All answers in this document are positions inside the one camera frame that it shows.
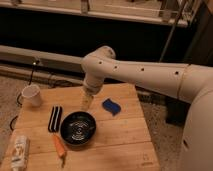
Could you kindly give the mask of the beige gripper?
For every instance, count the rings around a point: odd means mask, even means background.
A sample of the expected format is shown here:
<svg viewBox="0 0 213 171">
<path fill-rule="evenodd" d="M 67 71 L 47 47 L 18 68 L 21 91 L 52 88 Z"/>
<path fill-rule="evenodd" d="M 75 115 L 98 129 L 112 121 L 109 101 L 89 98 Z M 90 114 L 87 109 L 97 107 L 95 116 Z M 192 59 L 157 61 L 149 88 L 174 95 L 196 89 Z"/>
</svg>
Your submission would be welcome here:
<svg viewBox="0 0 213 171">
<path fill-rule="evenodd" d="M 84 94 L 82 98 L 81 109 L 87 111 L 90 108 L 90 105 L 94 99 L 94 96 L 99 92 L 97 88 L 94 87 L 84 87 Z"/>
</svg>

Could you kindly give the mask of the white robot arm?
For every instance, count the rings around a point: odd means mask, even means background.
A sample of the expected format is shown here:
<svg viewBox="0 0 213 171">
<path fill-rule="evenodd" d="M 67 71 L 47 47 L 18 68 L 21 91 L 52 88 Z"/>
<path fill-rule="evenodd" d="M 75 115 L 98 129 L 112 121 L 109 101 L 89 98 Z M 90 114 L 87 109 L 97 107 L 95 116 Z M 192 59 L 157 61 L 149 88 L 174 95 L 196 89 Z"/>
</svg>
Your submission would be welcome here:
<svg viewBox="0 0 213 171">
<path fill-rule="evenodd" d="M 83 88 L 90 95 L 111 78 L 189 103 L 178 171 L 213 171 L 213 67 L 119 61 L 109 46 L 87 54 L 81 66 Z"/>
</svg>

